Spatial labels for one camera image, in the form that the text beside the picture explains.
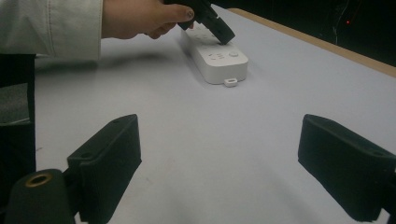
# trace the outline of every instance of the white table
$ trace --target white table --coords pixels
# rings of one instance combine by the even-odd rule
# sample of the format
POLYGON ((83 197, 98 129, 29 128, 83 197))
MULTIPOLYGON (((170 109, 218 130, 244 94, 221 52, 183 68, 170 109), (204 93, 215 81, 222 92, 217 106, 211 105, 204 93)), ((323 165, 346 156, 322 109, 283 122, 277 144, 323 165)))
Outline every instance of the white table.
POLYGON ((37 169, 65 170, 109 121, 137 114, 143 162, 110 223, 356 223, 297 162, 303 116, 396 153, 396 78, 215 10, 249 57, 235 88, 205 83, 178 27, 104 40, 98 63, 37 59, 37 169))

